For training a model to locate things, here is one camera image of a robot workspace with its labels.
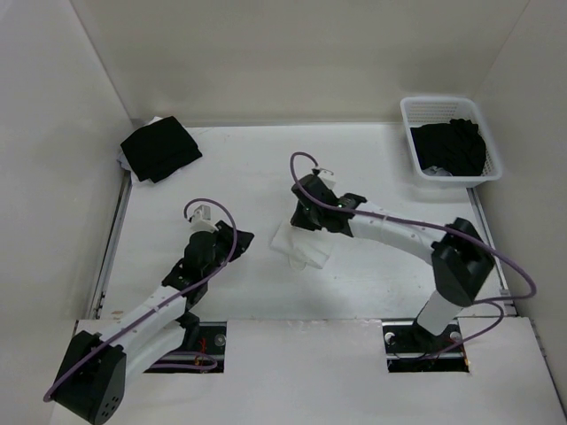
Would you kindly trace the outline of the white plastic laundry basket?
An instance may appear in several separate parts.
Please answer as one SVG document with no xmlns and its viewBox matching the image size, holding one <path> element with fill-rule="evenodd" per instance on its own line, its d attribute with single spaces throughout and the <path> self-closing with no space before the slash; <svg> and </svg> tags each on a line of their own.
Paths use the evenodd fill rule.
<svg viewBox="0 0 567 425">
<path fill-rule="evenodd" d="M 400 111 L 417 185 L 471 189 L 502 177 L 496 143 L 472 100 L 405 97 Z"/>
</svg>

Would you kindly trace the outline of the left aluminium table rail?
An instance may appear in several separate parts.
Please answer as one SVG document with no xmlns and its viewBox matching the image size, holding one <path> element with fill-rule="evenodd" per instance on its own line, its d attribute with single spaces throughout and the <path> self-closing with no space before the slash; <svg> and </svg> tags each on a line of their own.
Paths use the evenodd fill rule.
<svg viewBox="0 0 567 425">
<path fill-rule="evenodd" d="M 120 239 L 120 232 L 128 208 L 131 189 L 131 173 L 129 171 L 124 171 L 109 234 L 105 243 L 102 258 L 99 261 L 98 270 L 95 273 L 94 281 L 92 283 L 90 298 L 85 312 L 86 319 L 97 320 L 100 318 Z"/>
</svg>

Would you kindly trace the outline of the aluminium table rail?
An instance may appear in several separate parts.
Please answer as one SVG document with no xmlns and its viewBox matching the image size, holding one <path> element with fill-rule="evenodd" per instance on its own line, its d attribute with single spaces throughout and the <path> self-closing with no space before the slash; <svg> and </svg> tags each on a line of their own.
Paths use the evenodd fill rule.
<svg viewBox="0 0 567 425">
<path fill-rule="evenodd" d="M 120 232 L 128 208 L 131 189 L 131 173 L 129 171 L 124 171 L 109 234 L 105 243 L 102 258 L 99 261 L 98 270 L 95 273 L 94 281 L 92 283 L 90 298 L 85 312 L 86 319 L 97 320 L 100 318 L 120 239 Z"/>
<path fill-rule="evenodd" d="M 485 216 L 485 210 L 481 204 L 480 197 L 476 188 L 467 189 L 473 212 L 478 221 L 478 233 L 483 237 L 483 240 L 492 248 L 495 247 L 493 236 Z M 499 259 L 495 259 L 495 266 L 493 273 L 498 278 L 499 283 L 499 296 L 509 296 L 509 286 L 504 275 L 502 263 Z M 514 301 L 501 301 L 501 306 L 507 316 L 517 316 L 517 308 Z"/>
</svg>

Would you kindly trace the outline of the grey garment in basket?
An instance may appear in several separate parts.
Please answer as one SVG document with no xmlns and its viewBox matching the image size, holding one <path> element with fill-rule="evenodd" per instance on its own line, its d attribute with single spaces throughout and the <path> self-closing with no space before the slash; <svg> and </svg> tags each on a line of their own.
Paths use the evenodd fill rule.
<svg viewBox="0 0 567 425">
<path fill-rule="evenodd" d="M 444 181 L 453 178 L 453 175 L 446 169 L 439 166 L 430 166 L 422 170 L 425 179 L 431 181 Z"/>
</svg>

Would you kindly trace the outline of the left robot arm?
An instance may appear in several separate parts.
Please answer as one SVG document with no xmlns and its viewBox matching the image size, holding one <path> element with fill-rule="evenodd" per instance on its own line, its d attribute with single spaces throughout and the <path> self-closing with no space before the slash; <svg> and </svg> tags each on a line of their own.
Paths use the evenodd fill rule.
<svg viewBox="0 0 567 425">
<path fill-rule="evenodd" d="M 243 255 L 253 238 L 222 220 L 199 225 L 183 256 L 141 305 L 100 332 L 72 338 L 46 398 L 90 424 L 106 423 L 135 376 L 173 350 L 196 348 L 198 318 L 191 308 L 211 277 Z"/>
</svg>

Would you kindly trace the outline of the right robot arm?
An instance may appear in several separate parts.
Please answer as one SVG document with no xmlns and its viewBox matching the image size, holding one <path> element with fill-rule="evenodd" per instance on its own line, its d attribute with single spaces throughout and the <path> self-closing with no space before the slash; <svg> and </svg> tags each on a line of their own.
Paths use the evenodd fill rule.
<svg viewBox="0 0 567 425">
<path fill-rule="evenodd" d="M 337 197 L 316 172 L 294 183 L 291 192 L 298 199 L 293 227 L 379 242 L 431 266 L 435 290 L 408 331 L 396 336 L 394 346 L 414 344 L 422 354 L 440 350 L 443 332 L 474 304 L 495 264 L 490 252 L 472 242 L 480 236 L 470 221 L 457 218 L 437 237 L 424 225 L 395 220 L 365 197 L 353 193 Z"/>
</svg>

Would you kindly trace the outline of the black tank top in basket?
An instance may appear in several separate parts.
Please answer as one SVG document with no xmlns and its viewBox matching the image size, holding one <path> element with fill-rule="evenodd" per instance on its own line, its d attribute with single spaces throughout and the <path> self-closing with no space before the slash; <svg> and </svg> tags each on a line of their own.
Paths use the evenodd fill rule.
<svg viewBox="0 0 567 425">
<path fill-rule="evenodd" d="M 485 140 L 479 133 L 479 125 L 471 120 L 412 127 L 410 134 L 422 170 L 439 166 L 453 176 L 482 174 L 486 161 Z"/>
</svg>

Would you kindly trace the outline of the right aluminium table rail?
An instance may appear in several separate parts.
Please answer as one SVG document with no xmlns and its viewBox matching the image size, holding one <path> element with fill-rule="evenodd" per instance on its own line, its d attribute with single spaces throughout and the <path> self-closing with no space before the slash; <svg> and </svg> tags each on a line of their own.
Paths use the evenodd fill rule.
<svg viewBox="0 0 567 425">
<path fill-rule="evenodd" d="M 467 189 L 473 212 L 478 221 L 478 233 L 483 237 L 483 240 L 492 248 L 495 247 L 493 236 L 485 216 L 485 210 L 481 204 L 480 197 L 476 188 Z M 499 283 L 499 296 L 509 296 L 509 286 L 504 275 L 502 263 L 499 259 L 495 259 L 495 266 L 493 273 L 498 278 Z M 514 301 L 501 301 L 501 306 L 507 316 L 517 316 L 517 308 Z"/>
</svg>

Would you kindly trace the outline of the folded black tank top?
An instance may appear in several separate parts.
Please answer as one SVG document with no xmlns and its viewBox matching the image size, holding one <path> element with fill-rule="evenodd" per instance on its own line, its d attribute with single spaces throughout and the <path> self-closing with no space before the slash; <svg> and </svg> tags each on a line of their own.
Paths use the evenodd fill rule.
<svg viewBox="0 0 567 425">
<path fill-rule="evenodd" d="M 140 182 L 161 182 L 203 157 L 197 142 L 174 116 L 140 127 L 120 148 Z"/>
</svg>

